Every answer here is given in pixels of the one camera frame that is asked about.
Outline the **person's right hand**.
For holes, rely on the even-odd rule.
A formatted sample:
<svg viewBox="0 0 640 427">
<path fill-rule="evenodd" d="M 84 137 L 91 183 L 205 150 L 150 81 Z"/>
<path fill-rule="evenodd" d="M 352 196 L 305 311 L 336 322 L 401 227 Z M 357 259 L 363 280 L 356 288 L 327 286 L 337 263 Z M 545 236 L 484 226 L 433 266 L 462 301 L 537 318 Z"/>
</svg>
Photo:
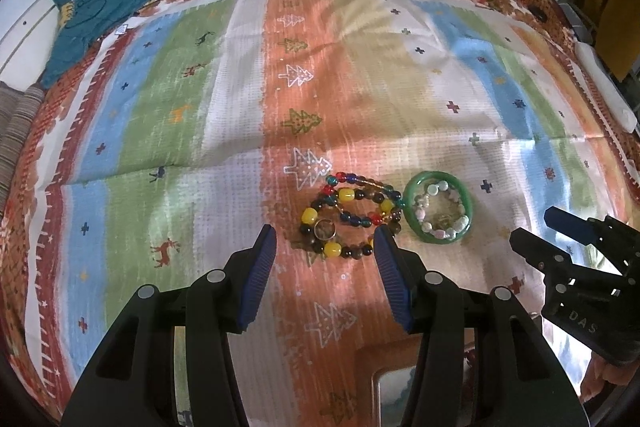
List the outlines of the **person's right hand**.
<svg viewBox="0 0 640 427">
<path fill-rule="evenodd" d="M 580 384 L 580 401 L 586 403 L 598 395 L 606 383 L 615 386 L 628 386 L 636 375 L 639 361 L 616 366 L 593 352 L 582 383 Z"/>
</svg>

